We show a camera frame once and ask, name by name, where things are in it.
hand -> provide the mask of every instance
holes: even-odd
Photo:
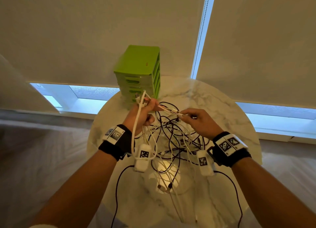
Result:
[[[223,132],[223,129],[220,128],[220,126],[216,124],[210,115],[203,109],[188,108],[180,113],[184,115],[179,116],[179,118],[191,125],[192,128],[203,137],[212,140],[215,136]]]
[[[143,129],[143,126],[149,126],[155,121],[155,118],[152,114],[148,114],[150,111],[161,111],[162,109],[158,107],[159,102],[152,98],[147,106],[141,109],[138,122],[136,125],[135,135],[137,136]],[[132,109],[129,111],[126,116],[123,125],[126,126],[131,132],[133,132],[133,126],[138,112],[138,104],[134,104]]]

green plastic drawer unit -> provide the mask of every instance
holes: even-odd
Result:
[[[117,62],[114,73],[127,104],[135,102],[135,94],[146,90],[158,98],[160,90],[160,48],[129,45]]]

wristband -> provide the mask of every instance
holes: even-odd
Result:
[[[207,153],[219,165],[232,167],[242,158],[251,157],[247,146],[236,135],[227,131],[222,132],[213,139],[215,146],[210,147]]]
[[[110,128],[102,139],[99,150],[112,155],[117,161],[131,152],[132,132],[122,124]]]

forearm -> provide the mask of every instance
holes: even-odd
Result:
[[[87,227],[101,203],[115,165],[113,156],[98,150],[50,198],[33,225]]]
[[[263,228],[316,227],[316,215],[252,158],[241,159],[232,170]]]

marble table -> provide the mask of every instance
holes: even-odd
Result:
[[[249,147],[253,159],[262,164],[261,147],[258,136],[246,114],[239,106],[216,88],[203,82],[165,76],[161,77],[159,101],[176,105],[180,110],[193,107],[205,109],[221,126],[236,134]],[[92,156],[102,142],[102,136],[111,127],[123,122],[128,110],[124,108],[121,93],[114,95],[95,117],[88,138],[87,153]],[[134,164],[132,157],[119,161],[109,181],[102,202],[110,212],[115,212],[115,187],[119,174]],[[212,177],[200,175],[197,167],[181,161],[178,190],[184,223],[194,227],[228,227],[236,225],[240,210],[232,183],[222,174]],[[216,166],[236,184],[242,210],[248,204],[230,168]],[[168,194],[157,192],[157,181],[149,167],[145,173],[127,169],[118,186],[118,212],[116,217],[131,227],[150,227],[162,220],[179,220]]]

